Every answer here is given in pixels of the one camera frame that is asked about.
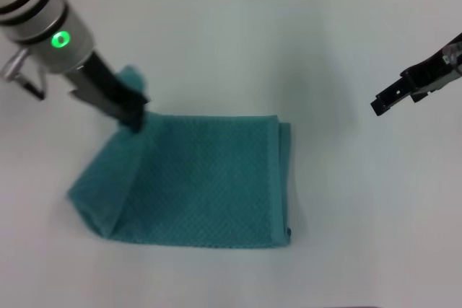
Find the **white table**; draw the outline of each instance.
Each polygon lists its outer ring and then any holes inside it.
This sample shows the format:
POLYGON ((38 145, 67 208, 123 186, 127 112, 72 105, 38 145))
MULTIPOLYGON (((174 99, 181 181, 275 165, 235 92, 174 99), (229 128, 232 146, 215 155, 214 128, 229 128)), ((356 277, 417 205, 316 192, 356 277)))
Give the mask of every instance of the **white table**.
MULTIPOLYGON (((399 73, 462 31, 460 0, 71 0, 149 109, 293 125, 292 244, 101 240, 66 190, 114 132, 66 94, 0 88, 0 306, 460 307, 462 82, 378 118, 399 73)), ((12 45, 0 41, 1 61, 12 45)))

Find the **folded towel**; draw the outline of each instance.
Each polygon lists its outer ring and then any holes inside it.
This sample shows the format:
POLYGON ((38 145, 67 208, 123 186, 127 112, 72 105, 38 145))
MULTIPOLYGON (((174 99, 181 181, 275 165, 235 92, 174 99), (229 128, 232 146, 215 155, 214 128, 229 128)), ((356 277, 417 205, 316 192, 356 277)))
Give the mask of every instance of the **folded towel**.
MULTIPOLYGON (((142 89, 126 68, 119 78, 142 89)), ((109 140, 69 192, 87 226, 122 242, 223 248, 289 244, 290 128, 276 116, 147 113, 109 140)))

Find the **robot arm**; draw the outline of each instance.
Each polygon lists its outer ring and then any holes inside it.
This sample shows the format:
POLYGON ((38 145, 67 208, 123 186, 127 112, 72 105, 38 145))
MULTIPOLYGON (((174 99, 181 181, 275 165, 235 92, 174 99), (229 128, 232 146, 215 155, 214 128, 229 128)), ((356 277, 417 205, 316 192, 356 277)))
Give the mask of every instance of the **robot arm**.
POLYGON ((414 102, 418 102, 460 78, 461 67, 462 34, 426 61, 404 70, 401 78, 378 94, 371 106, 376 115, 382 115, 405 97, 410 96, 414 102))
POLYGON ((0 28, 19 50, 0 76, 45 98, 45 74, 63 74, 75 97, 137 132, 147 99, 120 83, 95 51, 93 37, 67 0, 0 0, 0 28), (39 65, 43 90, 21 74, 31 56, 39 65))

